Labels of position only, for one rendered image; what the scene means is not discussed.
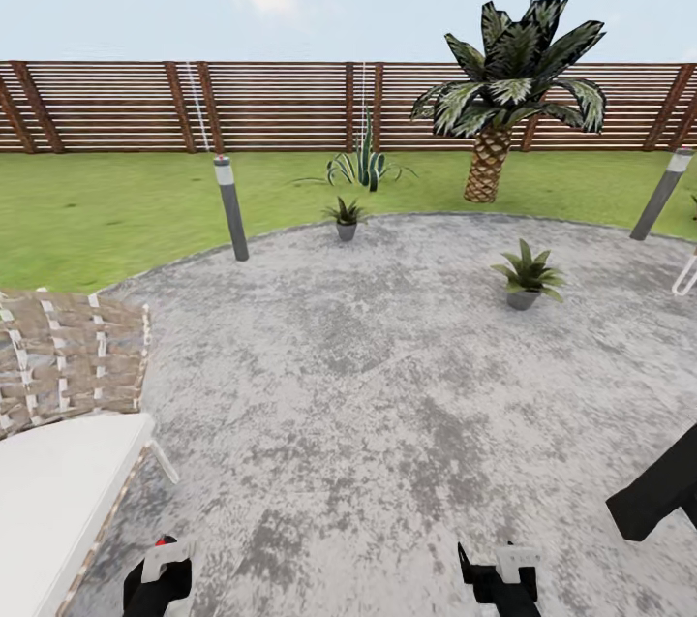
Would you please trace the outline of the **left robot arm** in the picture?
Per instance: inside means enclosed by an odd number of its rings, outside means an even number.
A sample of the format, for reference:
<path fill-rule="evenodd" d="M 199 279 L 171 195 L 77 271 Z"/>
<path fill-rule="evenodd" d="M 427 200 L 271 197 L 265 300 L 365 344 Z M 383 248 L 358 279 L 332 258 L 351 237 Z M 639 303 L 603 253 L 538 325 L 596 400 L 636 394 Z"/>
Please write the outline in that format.
<path fill-rule="evenodd" d="M 189 597 L 190 559 L 200 549 L 200 539 L 186 539 L 146 550 L 144 560 L 125 579 L 123 617 L 164 617 L 171 601 Z"/>

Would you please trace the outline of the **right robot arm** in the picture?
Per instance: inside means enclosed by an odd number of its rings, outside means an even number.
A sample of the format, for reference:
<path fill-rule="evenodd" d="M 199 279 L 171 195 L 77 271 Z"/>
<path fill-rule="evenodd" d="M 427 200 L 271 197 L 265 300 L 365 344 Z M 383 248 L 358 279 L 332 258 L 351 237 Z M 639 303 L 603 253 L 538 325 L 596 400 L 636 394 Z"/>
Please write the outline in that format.
<path fill-rule="evenodd" d="M 473 585 L 479 604 L 495 604 L 500 617 L 541 617 L 537 612 L 534 569 L 546 564 L 547 553 L 538 544 L 496 545 L 499 565 L 472 566 L 458 542 L 464 583 Z"/>

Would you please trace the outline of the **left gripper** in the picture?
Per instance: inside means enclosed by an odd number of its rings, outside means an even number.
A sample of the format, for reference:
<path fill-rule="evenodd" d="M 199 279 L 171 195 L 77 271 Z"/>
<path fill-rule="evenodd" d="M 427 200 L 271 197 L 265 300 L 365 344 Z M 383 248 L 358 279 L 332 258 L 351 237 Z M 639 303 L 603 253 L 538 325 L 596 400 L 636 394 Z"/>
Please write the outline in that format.
<path fill-rule="evenodd" d="M 171 562 L 158 581 L 142 583 L 144 562 L 140 562 L 124 582 L 123 610 L 129 610 L 139 602 L 150 603 L 164 617 L 171 601 L 189 597 L 192 589 L 192 560 Z"/>

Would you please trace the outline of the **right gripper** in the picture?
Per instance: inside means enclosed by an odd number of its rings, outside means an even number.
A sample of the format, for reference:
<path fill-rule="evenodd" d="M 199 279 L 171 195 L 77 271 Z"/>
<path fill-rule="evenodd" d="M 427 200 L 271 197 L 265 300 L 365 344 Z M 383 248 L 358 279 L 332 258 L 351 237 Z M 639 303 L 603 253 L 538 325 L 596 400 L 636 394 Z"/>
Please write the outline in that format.
<path fill-rule="evenodd" d="M 510 617 L 517 608 L 537 610 L 537 586 L 533 566 L 520 567 L 520 583 L 504 583 L 496 566 L 472 566 L 466 551 L 458 542 L 458 554 L 464 583 L 473 585 L 473 593 L 479 604 L 495 604 L 500 617 Z"/>

